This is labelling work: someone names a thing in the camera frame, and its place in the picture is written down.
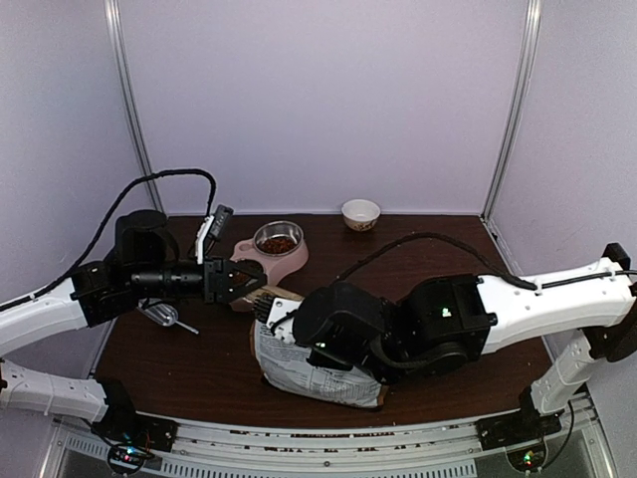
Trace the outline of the metal food scoop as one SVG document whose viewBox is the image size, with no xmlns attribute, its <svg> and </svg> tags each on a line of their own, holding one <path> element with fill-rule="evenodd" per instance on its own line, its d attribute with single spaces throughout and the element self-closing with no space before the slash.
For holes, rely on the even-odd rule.
<svg viewBox="0 0 637 478">
<path fill-rule="evenodd" d="M 168 304 L 153 303 L 150 305 L 139 305 L 137 310 L 145 315 L 147 318 L 154 321 L 156 324 L 170 328 L 178 326 L 189 333 L 198 335 L 199 331 L 192 326 L 189 326 L 179 320 L 179 313 L 176 308 Z"/>
</svg>

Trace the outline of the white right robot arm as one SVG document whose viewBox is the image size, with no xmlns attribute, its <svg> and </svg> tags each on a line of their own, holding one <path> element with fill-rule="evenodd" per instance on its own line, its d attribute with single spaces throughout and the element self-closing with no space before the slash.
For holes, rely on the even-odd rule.
<svg viewBox="0 0 637 478">
<path fill-rule="evenodd" d="M 307 295 L 295 310 L 292 337 L 310 364 L 363 371 L 382 385 L 409 375 L 442 376 L 468 362 L 539 336 L 568 330 L 572 343 L 530 387 L 511 432 L 533 438 L 548 415 L 565 408 L 601 359 L 593 332 L 620 332 L 636 311 L 635 271 L 617 243 L 586 266 L 518 278 L 455 275 L 425 280 L 398 302 L 346 282 Z"/>
</svg>

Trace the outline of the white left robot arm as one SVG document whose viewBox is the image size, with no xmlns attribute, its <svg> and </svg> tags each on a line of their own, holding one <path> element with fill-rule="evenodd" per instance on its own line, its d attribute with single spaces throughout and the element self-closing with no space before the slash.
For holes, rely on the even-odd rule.
<svg viewBox="0 0 637 478">
<path fill-rule="evenodd" d="M 63 332 L 93 328 L 145 302 L 200 298 L 231 304 L 267 283 L 262 272 L 179 246 L 156 210 L 115 222 L 114 245 L 101 261 L 83 263 L 56 283 L 1 307 L 1 353 Z M 122 442 L 136 440 L 143 422 L 117 380 L 73 379 L 1 361 L 1 406 L 80 418 L 105 426 Z"/>
</svg>

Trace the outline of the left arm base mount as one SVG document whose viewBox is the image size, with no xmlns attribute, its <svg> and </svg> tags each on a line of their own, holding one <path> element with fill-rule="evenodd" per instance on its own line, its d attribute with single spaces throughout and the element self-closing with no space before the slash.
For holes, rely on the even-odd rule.
<svg viewBox="0 0 637 478">
<path fill-rule="evenodd" d="M 174 420 L 138 413 L 131 422 L 104 419 L 87 425 L 106 445 L 106 465 L 119 476 L 139 472 L 157 458 L 157 452 L 170 452 L 178 430 Z"/>
</svg>

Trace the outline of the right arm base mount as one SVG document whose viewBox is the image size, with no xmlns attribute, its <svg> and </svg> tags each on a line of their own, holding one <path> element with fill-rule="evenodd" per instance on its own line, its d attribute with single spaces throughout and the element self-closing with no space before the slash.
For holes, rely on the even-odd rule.
<svg viewBox="0 0 637 478">
<path fill-rule="evenodd" d="M 503 449 L 512 468 L 526 474 L 548 464 L 546 439 L 561 429 L 560 412 L 538 415 L 520 409 L 476 422 L 482 450 Z"/>
</svg>

